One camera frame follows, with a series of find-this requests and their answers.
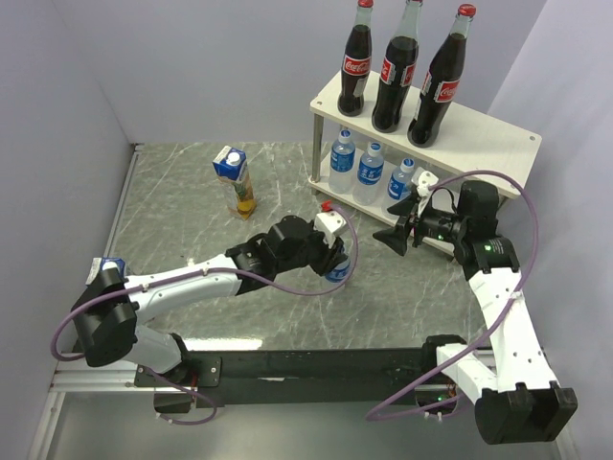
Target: water bottle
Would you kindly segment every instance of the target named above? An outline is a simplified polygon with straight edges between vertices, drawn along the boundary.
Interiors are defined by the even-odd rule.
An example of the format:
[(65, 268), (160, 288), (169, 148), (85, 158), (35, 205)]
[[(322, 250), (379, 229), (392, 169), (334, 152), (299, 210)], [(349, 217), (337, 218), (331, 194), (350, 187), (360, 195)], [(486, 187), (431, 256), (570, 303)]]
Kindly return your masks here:
[(329, 156), (329, 188), (336, 194), (346, 194), (352, 189), (352, 168), (355, 144), (348, 129), (338, 134)]
[(405, 158), (400, 163), (400, 166), (396, 166), (396, 169), (392, 172), (390, 183), (387, 186), (387, 193), (381, 205), (381, 210), (388, 217), (392, 218), (393, 216), (387, 212), (387, 208), (395, 205), (411, 193), (411, 177), (413, 177), (414, 169), (415, 161), (411, 158)]
[[(342, 253), (348, 254), (348, 255), (351, 254), (351, 248), (347, 246), (346, 244), (345, 247), (343, 247)], [(352, 260), (350, 257), (348, 257), (345, 262), (341, 262), (339, 265), (333, 268), (330, 273), (327, 273), (326, 275), (324, 275), (322, 277), (322, 290), (327, 290), (327, 289), (338, 286), (340, 282), (342, 282), (345, 278), (347, 278), (347, 275), (349, 274), (349, 270), (351, 266), (352, 266)]]
[(360, 158), (360, 166), (357, 169), (357, 183), (353, 189), (353, 199), (363, 206), (371, 204), (376, 198), (379, 179), (383, 172), (383, 156), (381, 145), (371, 142), (368, 149)]

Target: white wall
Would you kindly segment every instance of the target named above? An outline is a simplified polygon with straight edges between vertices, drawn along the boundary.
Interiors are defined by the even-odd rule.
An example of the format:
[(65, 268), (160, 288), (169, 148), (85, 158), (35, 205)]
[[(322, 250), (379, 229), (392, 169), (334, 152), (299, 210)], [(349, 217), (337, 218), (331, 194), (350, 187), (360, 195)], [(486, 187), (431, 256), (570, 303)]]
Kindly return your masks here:
[[(578, 393), (571, 428), (583, 459), (613, 458), (613, 3), (549, 0), (491, 108), (542, 134), (528, 182), (541, 250), (526, 296), (560, 382)], [(527, 253), (523, 203), (503, 229)]]
[(0, 15), (0, 457), (26, 457), (49, 340), (100, 254), (129, 144), (49, 0)]
[[(340, 67), (355, 0), (54, 0), (131, 142), (310, 140), (308, 103)], [(423, 80), (459, 0), (426, 1)], [(545, 0), (478, 2), (457, 101), (489, 108)], [(402, 14), (376, 0), (373, 68)]]

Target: shelf top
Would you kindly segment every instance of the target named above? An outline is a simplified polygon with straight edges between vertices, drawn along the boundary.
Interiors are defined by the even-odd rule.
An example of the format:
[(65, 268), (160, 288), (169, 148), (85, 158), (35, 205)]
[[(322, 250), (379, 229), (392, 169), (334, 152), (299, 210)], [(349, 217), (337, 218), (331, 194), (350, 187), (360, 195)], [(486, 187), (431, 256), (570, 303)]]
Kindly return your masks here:
[[(339, 71), (311, 101), (310, 110), (446, 171), (465, 173), (471, 170), (496, 170), (509, 175), (520, 185), (526, 185), (541, 143), (538, 134), (452, 103), (435, 144), (428, 149), (421, 149), (413, 146), (406, 137), (420, 91), (411, 87), (397, 130), (386, 134), (375, 130), (371, 123), (378, 83), (379, 74), (371, 72), (364, 88), (364, 110), (356, 117), (347, 117), (336, 107), (341, 90)], [(495, 185), (503, 196), (519, 196), (519, 192), (506, 180), (486, 175), (478, 177)]]

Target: dark soda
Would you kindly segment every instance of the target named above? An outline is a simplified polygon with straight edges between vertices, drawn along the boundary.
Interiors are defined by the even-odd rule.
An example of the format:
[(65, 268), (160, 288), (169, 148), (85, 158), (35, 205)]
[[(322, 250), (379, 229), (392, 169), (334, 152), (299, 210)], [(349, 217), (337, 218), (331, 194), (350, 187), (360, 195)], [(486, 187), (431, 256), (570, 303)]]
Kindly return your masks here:
[(407, 133), (411, 144), (417, 147), (432, 146), (439, 135), (464, 70), (466, 39), (475, 12), (476, 8), (469, 4), (458, 8), (449, 36), (430, 63)]
[(362, 112), (364, 87), (371, 73), (371, 12), (373, 0), (359, 0), (352, 32), (345, 45), (338, 110), (349, 117)]
[(420, 10), (421, 0), (406, 1), (396, 33), (387, 45), (372, 118), (373, 127), (378, 131), (392, 132), (400, 122), (402, 106), (413, 80), (420, 50)]

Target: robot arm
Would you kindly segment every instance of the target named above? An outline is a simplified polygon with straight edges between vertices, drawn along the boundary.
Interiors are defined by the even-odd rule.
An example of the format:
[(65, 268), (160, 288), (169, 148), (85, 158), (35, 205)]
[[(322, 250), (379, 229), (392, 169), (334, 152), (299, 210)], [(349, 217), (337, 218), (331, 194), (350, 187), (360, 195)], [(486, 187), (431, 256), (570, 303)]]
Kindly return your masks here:
[[(183, 340), (177, 334), (149, 329), (147, 321), (197, 300), (242, 295), (266, 286), (237, 273), (215, 272), (214, 268), (243, 270), (270, 281), (279, 273), (305, 266), (320, 276), (329, 273), (347, 259), (339, 238), (346, 228), (345, 220), (334, 211), (320, 213), (311, 222), (287, 216), (268, 233), (201, 264), (125, 279), (114, 264), (105, 265), (73, 310), (108, 292), (128, 289), (133, 293), (101, 302), (75, 318), (88, 365), (100, 367), (123, 359), (167, 374), (171, 380), (183, 379), (189, 367)], [(188, 276), (197, 270), (202, 276)]]
[[(510, 297), (514, 299), (490, 337), (495, 373), (474, 354), (449, 365), (443, 373), (475, 404), (477, 426), (486, 442), (554, 440), (577, 410), (577, 399), (572, 388), (560, 388), (542, 353), (524, 295), (514, 292), (521, 272), (511, 242), (496, 233), (496, 188), (482, 181), (466, 181), (457, 212), (448, 213), (434, 209), (430, 201), (436, 176), (421, 170), (416, 177), (412, 193), (388, 210), (398, 216), (395, 228), (377, 232), (374, 237), (400, 255), (406, 253), (412, 232), (415, 247), (424, 237), (451, 242), (488, 329)], [(466, 349), (456, 339), (450, 341), (453, 343), (437, 344), (437, 365)]]

